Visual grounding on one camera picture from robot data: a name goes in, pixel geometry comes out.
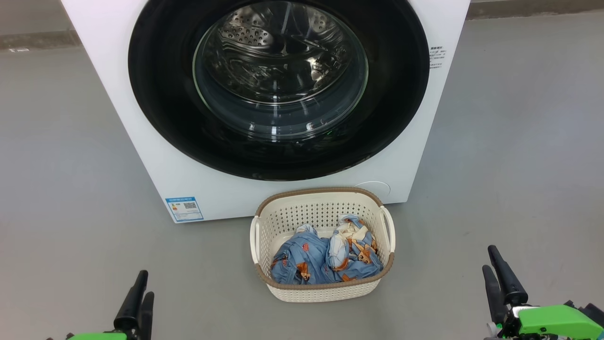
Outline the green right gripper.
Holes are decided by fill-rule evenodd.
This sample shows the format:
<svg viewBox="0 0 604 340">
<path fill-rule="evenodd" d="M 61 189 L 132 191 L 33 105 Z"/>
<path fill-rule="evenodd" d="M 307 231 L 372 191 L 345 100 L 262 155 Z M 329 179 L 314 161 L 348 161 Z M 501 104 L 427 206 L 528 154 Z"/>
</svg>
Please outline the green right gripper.
<svg viewBox="0 0 604 340">
<path fill-rule="evenodd" d="M 492 267 L 482 267 L 491 323 L 488 340 L 601 340 L 603 311 L 594 304 L 531 306 L 528 293 L 496 246 L 487 248 Z M 508 312 L 507 305 L 512 307 Z"/>
</svg>

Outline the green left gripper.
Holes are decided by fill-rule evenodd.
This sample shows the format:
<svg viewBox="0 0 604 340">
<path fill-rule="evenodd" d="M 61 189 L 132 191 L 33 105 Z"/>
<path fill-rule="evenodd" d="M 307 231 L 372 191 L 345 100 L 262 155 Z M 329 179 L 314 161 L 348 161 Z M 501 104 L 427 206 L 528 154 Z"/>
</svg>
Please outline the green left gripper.
<svg viewBox="0 0 604 340">
<path fill-rule="evenodd" d="M 140 340 L 151 340 L 153 324 L 153 292 L 145 294 L 148 271 L 139 271 L 133 286 L 129 289 L 122 306 L 114 319 L 114 329 L 129 331 L 139 328 Z M 125 333 L 79 333 L 69 334 L 67 340 L 127 340 Z"/>
</svg>

